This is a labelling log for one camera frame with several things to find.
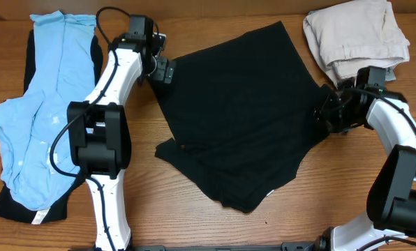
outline blue garment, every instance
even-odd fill
[[[13,199],[27,209],[49,208],[74,178],[55,172],[50,146],[67,124],[71,101],[83,101],[95,87],[91,41],[93,15],[31,15],[34,21],[36,72],[27,92],[0,104],[1,180]],[[70,156],[68,133],[54,151],[55,163],[78,173]]]

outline wood grain surface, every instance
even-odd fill
[[[302,15],[167,19],[164,55],[182,56],[236,38],[281,20],[318,84],[325,76],[310,55]],[[395,69],[388,88],[404,94],[416,119],[416,15],[396,15],[411,42],[409,63]],[[109,37],[127,28],[126,20],[102,23]],[[25,49],[30,22],[0,22],[0,103],[22,95]],[[101,47],[106,45],[100,39]],[[135,86],[126,105],[132,161],[126,172],[126,214],[136,245],[257,245],[313,241],[329,226],[361,213],[386,155],[374,131],[355,129],[331,135],[301,163],[297,178],[264,199],[252,213],[222,208],[173,166],[154,157],[155,146],[172,136],[152,90]],[[89,189],[82,185],[68,203],[68,219],[29,225],[0,218],[0,250],[67,250],[93,245],[96,225]],[[381,250],[416,250],[393,243]]]
[[[94,14],[102,6],[120,7],[130,13],[148,15],[155,20],[183,17],[295,15],[307,14],[311,10],[319,10],[347,1],[349,0],[0,0],[0,20],[29,20],[30,14],[47,14],[56,10],[72,14]],[[416,0],[391,2],[395,13],[416,13]]]

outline wooden table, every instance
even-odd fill
[[[302,15],[159,20],[168,35],[164,53],[175,58],[216,45],[282,20],[318,84],[326,82],[302,33]],[[396,15],[411,42],[409,63],[399,65],[388,88],[404,94],[416,120],[416,14]],[[102,23],[109,37],[126,20]],[[0,103],[22,95],[30,22],[0,22]],[[101,39],[103,49],[106,44]],[[303,160],[297,178],[264,199],[250,214],[222,208],[173,166],[154,157],[155,146],[171,132],[147,84],[136,86],[126,105],[132,160],[125,178],[126,214],[136,245],[257,245],[313,241],[329,226],[365,210],[366,196],[386,155],[374,131],[358,128],[331,135]],[[0,250],[67,250],[93,245],[96,225],[89,189],[82,185],[68,202],[68,219],[29,225],[0,218]],[[414,250],[393,243],[382,250]]]

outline fabric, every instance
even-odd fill
[[[281,22],[178,59],[151,82],[174,139],[156,148],[209,198],[244,213],[297,173],[328,131],[312,80]]]
[[[355,0],[315,11],[304,18],[303,29],[313,58],[335,85],[357,76],[360,68],[393,68],[410,60],[410,43],[386,0]]]
[[[91,60],[94,63],[95,73],[95,85],[98,83],[101,68],[103,67],[103,51],[98,44],[98,38],[93,37],[90,45]],[[25,76],[24,76],[24,93],[28,90],[29,83],[36,71],[36,64],[34,60],[34,31],[31,30],[27,43],[27,57],[25,63]],[[54,222],[57,220],[65,220],[67,218],[67,201],[71,192],[78,188],[83,182],[83,177],[75,179],[72,186],[68,191],[62,195],[53,205],[50,207],[48,214],[42,220],[41,223]],[[32,223],[37,211],[32,211],[25,208],[20,203],[14,201],[10,195],[10,190],[6,185],[3,185],[0,192],[0,217],[7,220],[14,220],[18,222]]]
[[[47,209],[66,193],[74,178],[51,167],[50,145],[67,124],[66,108],[93,90],[90,45],[92,15],[31,15],[34,21],[36,72],[27,92],[0,104],[1,179],[11,197],[29,210]],[[68,134],[54,153],[65,172],[78,173],[70,157]]]

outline black t-shirt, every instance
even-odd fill
[[[328,136],[313,115],[328,88],[313,81],[281,22],[175,61],[171,84],[151,82],[175,138],[156,157],[224,206],[254,210]]]

